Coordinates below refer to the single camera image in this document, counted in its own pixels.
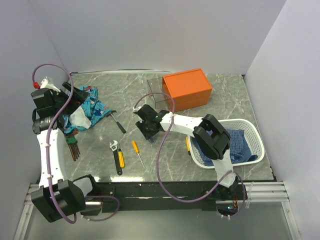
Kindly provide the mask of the yellow slim screwdriver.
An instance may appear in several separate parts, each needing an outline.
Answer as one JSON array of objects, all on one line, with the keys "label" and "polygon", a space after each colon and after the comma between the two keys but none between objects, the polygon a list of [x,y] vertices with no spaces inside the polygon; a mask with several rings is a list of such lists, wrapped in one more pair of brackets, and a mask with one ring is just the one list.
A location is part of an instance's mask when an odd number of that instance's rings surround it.
[{"label": "yellow slim screwdriver", "polygon": [[145,165],[144,165],[143,160],[142,160],[142,158],[141,158],[140,150],[139,150],[139,148],[138,148],[137,143],[136,143],[134,140],[132,140],[131,143],[132,143],[132,146],[133,146],[135,152],[136,152],[137,155],[138,155],[138,158],[139,158],[139,160],[140,160],[140,162],[141,162],[141,164],[142,164],[143,169],[145,170],[146,168],[145,168]]}]

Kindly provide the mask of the clear plastic drawer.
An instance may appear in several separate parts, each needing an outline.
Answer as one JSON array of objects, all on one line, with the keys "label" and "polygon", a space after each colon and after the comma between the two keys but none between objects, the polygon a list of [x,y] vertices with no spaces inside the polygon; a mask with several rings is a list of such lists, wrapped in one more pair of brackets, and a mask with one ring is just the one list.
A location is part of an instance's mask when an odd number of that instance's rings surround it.
[{"label": "clear plastic drawer", "polygon": [[168,97],[163,95],[164,92],[163,77],[147,80],[147,93],[149,94],[147,98],[149,104],[158,112],[160,110],[171,109]]}]

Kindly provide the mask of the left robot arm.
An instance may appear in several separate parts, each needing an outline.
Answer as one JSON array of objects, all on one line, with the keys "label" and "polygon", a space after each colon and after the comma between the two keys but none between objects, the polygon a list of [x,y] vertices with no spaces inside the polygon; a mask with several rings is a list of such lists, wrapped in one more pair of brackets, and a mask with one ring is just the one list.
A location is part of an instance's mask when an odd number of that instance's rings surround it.
[{"label": "left robot arm", "polygon": [[53,223],[63,217],[85,212],[86,200],[94,201],[100,189],[90,174],[73,181],[67,179],[64,158],[64,115],[71,115],[88,98],[88,92],[64,82],[72,91],[68,96],[47,78],[36,83],[31,93],[36,108],[32,112],[32,130],[40,147],[41,175],[39,189],[31,193],[31,201],[44,218]]}]

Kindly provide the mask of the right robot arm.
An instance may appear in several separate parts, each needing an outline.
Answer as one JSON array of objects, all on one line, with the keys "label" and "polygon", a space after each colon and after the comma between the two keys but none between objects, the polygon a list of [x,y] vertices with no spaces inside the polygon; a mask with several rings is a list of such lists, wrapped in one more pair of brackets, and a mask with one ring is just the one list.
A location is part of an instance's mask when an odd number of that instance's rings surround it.
[{"label": "right robot arm", "polygon": [[194,138],[202,153],[213,162],[218,178],[217,183],[205,195],[192,200],[184,200],[172,195],[161,181],[159,170],[161,150],[159,149],[156,156],[156,174],[160,187],[169,197],[180,203],[189,204],[207,198],[215,190],[219,190],[219,195],[226,200],[231,199],[236,194],[240,178],[234,172],[231,163],[231,136],[213,115],[207,114],[204,117],[190,117],[175,114],[168,110],[156,112],[148,104],[135,107],[133,113],[140,118],[136,126],[146,140],[149,140],[158,132],[164,132],[165,135],[160,144],[162,146],[169,132],[184,134]]}]

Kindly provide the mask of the turquoise shark print cloth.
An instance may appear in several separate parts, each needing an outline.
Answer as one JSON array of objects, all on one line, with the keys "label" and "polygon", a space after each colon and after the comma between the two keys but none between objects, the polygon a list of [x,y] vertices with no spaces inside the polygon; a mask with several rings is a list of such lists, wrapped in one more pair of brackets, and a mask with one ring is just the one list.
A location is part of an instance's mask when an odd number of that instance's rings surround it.
[{"label": "turquoise shark print cloth", "polygon": [[[98,100],[98,88],[97,87],[90,86],[90,85],[83,85],[83,86],[78,87],[78,89],[89,93],[89,96],[81,104],[80,107],[82,107],[82,109],[84,110],[84,114],[91,121],[91,127],[93,127],[103,117],[105,117],[108,112],[112,111],[112,109],[107,107],[100,100]],[[79,132],[85,131],[85,130],[78,130],[77,128],[72,126],[69,122],[69,115],[63,115],[63,119],[64,119],[63,131],[65,134],[70,134],[75,130],[77,130]]]}]

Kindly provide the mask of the yellow screwdriver beside basket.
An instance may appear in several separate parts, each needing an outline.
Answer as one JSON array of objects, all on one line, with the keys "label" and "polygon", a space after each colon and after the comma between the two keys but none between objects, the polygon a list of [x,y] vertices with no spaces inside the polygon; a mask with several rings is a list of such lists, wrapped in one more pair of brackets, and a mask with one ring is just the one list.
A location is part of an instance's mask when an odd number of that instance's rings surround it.
[{"label": "yellow screwdriver beside basket", "polygon": [[190,158],[190,163],[193,162],[192,156],[191,156],[191,149],[190,149],[190,144],[189,144],[189,138],[186,136],[185,138],[185,142],[186,142],[186,147],[187,147],[187,153],[189,155]]}]

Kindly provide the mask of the black adjustable wrench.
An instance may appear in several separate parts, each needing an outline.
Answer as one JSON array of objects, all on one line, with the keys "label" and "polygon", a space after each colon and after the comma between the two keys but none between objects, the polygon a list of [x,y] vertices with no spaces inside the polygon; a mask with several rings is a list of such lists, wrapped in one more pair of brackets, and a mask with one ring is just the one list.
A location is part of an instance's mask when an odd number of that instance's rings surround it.
[{"label": "black adjustable wrench", "polygon": [[109,143],[109,148],[111,149],[113,153],[113,158],[114,158],[114,163],[115,163],[115,168],[116,172],[119,176],[123,174],[122,168],[120,166],[120,161],[119,161],[119,155],[118,155],[118,142],[116,140],[112,140]]}]

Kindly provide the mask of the green hex key set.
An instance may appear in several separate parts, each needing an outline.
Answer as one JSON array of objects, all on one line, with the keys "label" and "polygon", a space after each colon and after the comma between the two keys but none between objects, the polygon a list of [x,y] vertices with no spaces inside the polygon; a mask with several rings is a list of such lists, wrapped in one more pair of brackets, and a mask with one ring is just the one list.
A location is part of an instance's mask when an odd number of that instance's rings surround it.
[{"label": "green hex key set", "polygon": [[65,135],[65,142],[70,150],[71,157],[73,161],[75,162],[80,157],[80,150],[78,147],[78,141],[75,137],[75,135],[72,134],[66,134]]}]

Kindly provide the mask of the orange drawer cabinet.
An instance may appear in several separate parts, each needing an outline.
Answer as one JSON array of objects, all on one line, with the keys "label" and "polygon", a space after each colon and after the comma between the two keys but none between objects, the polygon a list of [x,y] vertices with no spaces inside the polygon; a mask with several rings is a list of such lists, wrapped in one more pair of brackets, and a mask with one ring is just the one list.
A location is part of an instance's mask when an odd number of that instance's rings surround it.
[{"label": "orange drawer cabinet", "polygon": [[206,105],[213,90],[201,68],[164,75],[162,88],[170,96],[169,109],[176,112]]}]

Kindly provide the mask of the black base crossbar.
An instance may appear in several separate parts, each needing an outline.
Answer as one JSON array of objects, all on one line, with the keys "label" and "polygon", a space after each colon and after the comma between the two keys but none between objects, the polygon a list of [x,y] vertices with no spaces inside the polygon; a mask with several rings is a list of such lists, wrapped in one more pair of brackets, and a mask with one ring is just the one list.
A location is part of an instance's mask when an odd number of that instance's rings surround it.
[{"label": "black base crossbar", "polygon": [[220,185],[213,192],[213,181],[165,182],[165,187],[175,195],[168,196],[157,182],[99,182],[98,197],[90,193],[85,199],[84,216],[118,211],[153,210],[202,210],[216,211],[222,208],[224,214],[235,214],[241,200],[246,201],[246,187],[238,184],[232,193]]}]

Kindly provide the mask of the blue checked cloth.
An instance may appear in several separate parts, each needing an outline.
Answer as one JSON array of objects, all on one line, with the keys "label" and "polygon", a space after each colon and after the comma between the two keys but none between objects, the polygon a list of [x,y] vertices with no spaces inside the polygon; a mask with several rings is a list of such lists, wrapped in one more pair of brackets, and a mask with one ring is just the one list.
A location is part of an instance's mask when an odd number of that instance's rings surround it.
[{"label": "blue checked cloth", "polygon": [[[252,154],[247,140],[245,139],[243,129],[227,129],[230,135],[230,160],[234,164],[242,164],[252,162],[258,159],[256,154]],[[192,143],[198,150],[202,165],[206,167],[213,167],[214,164],[210,158],[208,158],[201,150],[199,143],[195,138],[191,138]]]}]

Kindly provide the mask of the white plastic basket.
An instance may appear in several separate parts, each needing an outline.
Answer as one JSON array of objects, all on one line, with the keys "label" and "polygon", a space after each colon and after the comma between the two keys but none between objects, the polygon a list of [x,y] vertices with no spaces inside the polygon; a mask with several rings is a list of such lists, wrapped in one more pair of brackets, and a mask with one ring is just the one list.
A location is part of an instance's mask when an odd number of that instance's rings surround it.
[{"label": "white plastic basket", "polygon": [[[244,137],[247,141],[247,144],[251,150],[251,153],[253,155],[257,155],[257,160],[250,161],[250,162],[244,162],[244,163],[237,163],[232,164],[234,167],[238,166],[245,166],[250,164],[255,164],[260,162],[264,156],[265,156],[265,148],[263,146],[263,142],[261,140],[261,137],[256,129],[256,127],[249,122],[248,120],[236,118],[236,119],[224,119],[219,121],[221,125],[227,130],[244,130]],[[198,165],[200,168],[203,169],[214,169],[214,166],[204,166],[202,165],[202,160],[200,158],[200,154],[198,150],[195,148],[194,144],[191,141],[190,136],[188,136],[189,145],[190,145],[190,151],[192,160],[196,165]]]}]

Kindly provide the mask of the black handled hammer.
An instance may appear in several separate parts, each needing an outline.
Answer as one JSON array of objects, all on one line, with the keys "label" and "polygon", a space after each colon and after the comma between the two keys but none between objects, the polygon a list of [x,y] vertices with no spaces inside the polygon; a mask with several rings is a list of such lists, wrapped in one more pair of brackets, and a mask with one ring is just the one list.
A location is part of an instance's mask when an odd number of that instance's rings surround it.
[{"label": "black handled hammer", "polygon": [[105,116],[106,117],[112,117],[112,119],[115,121],[116,125],[118,126],[118,128],[121,130],[121,132],[123,134],[125,134],[127,131],[125,130],[125,128],[120,124],[120,122],[116,119],[116,117],[114,116],[114,113],[117,113],[116,110],[111,110],[110,112],[108,112]]}]

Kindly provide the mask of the aluminium rail frame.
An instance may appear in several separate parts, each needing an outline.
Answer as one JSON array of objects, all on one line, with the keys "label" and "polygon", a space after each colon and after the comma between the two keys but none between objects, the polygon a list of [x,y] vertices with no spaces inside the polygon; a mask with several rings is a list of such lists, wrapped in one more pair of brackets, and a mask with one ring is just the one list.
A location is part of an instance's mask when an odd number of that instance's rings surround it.
[{"label": "aluminium rail frame", "polygon": [[[80,158],[72,161],[65,154],[66,173],[71,179],[92,174],[108,183],[143,183],[157,179],[155,164],[158,143],[148,143],[135,127],[132,106],[147,91],[147,80],[159,78],[157,71],[110,71],[74,73],[76,86],[93,85],[99,98],[117,110],[124,125],[123,134],[112,120],[103,119],[77,136]],[[109,144],[118,142],[124,157],[122,175],[117,174]],[[132,141],[137,143],[140,159]],[[215,211],[131,210],[114,217],[102,215],[101,222],[79,218],[75,224],[64,220],[47,222],[26,199],[16,230],[17,240],[298,240],[300,234],[283,182],[272,181],[272,170],[265,156],[262,161],[238,166],[245,178],[249,199],[238,216],[224,219]]]}]

